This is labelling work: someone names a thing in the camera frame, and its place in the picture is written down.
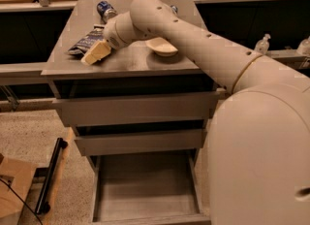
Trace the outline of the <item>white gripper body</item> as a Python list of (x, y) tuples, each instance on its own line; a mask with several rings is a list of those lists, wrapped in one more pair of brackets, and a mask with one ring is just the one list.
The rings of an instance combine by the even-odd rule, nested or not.
[(120, 43), (118, 41), (118, 36), (115, 30), (115, 23), (109, 21), (104, 28), (103, 37), (108, 42), (109, 46), (114, 49), (120, 48)]

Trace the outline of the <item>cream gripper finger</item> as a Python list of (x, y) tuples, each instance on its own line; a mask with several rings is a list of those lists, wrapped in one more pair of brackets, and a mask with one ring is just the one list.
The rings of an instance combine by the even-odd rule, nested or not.
[(108, 42), (106, 40), (99, 40), (81, 58), (81, 62), (85, 65), (92, 65), (110, 55), (110, 53), (111, 47)]

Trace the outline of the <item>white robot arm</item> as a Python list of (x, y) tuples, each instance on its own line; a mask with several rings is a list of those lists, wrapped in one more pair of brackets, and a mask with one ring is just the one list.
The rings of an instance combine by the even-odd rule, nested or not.
[(310, 79), (182, 20), (161, 0), (109, 19), (114, 48), (161, 37), (229, 93), (207, 134), (212, 225), (310, 225)]

